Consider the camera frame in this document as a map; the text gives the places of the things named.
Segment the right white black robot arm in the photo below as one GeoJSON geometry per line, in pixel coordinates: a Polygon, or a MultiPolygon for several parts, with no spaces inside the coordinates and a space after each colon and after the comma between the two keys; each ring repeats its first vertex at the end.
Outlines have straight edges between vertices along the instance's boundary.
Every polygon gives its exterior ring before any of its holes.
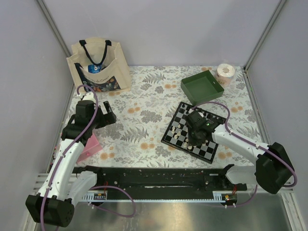
{"type": "Polygon", "coordinates": [[[231,190],[236,184],[255,184],[276,194],[295,175],[294,168],[284,147],[257,142],[227,129],[221,119],[207,119],[196,110],[185,118],[188,128],[188,145],[198,146],[212,141],[229,147],[251,162],[250,166],[228,165],[219,178],[222,189],[231,190]]]}

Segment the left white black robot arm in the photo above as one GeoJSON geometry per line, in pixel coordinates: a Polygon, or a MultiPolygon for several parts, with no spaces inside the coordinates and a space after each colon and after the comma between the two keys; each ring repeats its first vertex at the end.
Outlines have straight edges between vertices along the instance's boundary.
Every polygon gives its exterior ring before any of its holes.
{"type": "Polygon", "coordinates": [[[103,176],[91,171],[82,173],[72,184],[69,180],[93,131],[115,122],[116,115],[109,102],[99,105],[93,93],[87,93],[77,102],[76,112],[62,130],[59,150],[47,178],[37,194],[26,199],[26,207],[35,222],[67,227],[77,203],[88,190],[104,186],[103,176]]]}

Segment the black white chess board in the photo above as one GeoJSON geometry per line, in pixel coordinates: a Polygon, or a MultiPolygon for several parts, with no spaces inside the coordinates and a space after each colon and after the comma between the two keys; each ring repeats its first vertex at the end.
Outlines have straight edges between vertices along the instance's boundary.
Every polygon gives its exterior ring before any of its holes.
{"type": "Polygon", "coordinates": [[[184,142],[186,142],[185,139],[188,138],[188,129],[186,126],[185,117],[188,115],[187,109],[192,107],[193,106],[190,104],[180,102],[161,139],[161,142],[211,164],[213,163],[218,148],[218,144],[216,144],[215,142],[209,141],[208,143],[206,143],[206,146],[193,146],[191,150],[188,149],[187,142],[187,147],[183,147],[184,142]],[[177,139],[175,139],[174,136],[179,131],[181,131],[181,135],[178,136],[177,139]]]}

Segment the green plastic tray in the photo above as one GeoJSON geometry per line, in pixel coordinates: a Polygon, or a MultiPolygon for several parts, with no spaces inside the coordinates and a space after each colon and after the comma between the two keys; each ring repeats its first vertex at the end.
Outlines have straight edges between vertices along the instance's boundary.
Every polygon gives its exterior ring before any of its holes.
{"type": "Polygon", "coordinates": [[[224,93],[209,70],[182,79],[181,89],[193,106],[219,98],[224,93]]]}

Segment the cream canvas tote bag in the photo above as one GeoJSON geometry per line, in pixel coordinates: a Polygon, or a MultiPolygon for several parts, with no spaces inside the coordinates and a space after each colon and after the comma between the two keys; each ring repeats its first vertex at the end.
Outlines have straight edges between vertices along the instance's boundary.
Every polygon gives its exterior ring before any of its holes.
{"type": "Polygon", "coordinates": [[[130,91],[131,75],[119,42],[92,37],[71,46],[67,63],[76,87],[84,84],[95,92],[130,91]]]}

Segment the toilet paper roll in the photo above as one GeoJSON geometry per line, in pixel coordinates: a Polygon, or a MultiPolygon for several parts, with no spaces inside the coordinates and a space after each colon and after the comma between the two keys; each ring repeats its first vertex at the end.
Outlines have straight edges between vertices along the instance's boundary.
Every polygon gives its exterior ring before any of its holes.
{"type": "Polygon", "coordinates": [[[229,64],[220,64],[214,74],[216,81],[222,86],[227,87],[235,75],[235,68],[229,64]]]}

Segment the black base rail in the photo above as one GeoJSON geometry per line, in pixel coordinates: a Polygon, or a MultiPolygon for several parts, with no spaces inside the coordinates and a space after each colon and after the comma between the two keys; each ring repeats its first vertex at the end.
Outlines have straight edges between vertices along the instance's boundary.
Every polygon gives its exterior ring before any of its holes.
{"type": "Polygon", "coordinates": [[[103,188],[108,200],[128,197],[116,188],[125,190],[133,200],[201,200],[212,199],[214,191],[246,191],[245,184],[232,184],[223,169],[198,168],[122,168],[75,167],[74,174],[91,171],[97,175],[96,186],[103,188]]]}

